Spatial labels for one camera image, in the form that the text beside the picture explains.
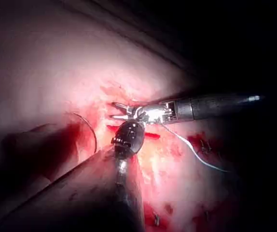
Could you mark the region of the right arm needle driver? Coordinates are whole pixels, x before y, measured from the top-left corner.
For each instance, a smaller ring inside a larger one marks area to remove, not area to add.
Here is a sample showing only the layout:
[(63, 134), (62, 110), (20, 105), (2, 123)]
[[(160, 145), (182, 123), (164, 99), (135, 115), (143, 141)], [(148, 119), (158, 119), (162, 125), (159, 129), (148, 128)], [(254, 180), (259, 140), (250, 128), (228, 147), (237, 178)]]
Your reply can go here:
[(131, 119), (137, 120), (145, 125), (161, 124), (171, 119), (174, 110), (168, 103), (149, 103), (135, 105), (131, 111)]

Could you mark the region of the left arm needle driver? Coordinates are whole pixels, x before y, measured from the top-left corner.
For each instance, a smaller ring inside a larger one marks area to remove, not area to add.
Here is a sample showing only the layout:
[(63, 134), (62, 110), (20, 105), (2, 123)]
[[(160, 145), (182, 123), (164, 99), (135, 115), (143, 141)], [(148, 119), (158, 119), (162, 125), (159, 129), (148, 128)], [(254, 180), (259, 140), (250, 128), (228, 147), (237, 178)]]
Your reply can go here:
[(142, 148), (145, 138), (143, 123), (136, 120), (126, 121), (120, 125), (111, 140), (117, 155), (136, 155)]

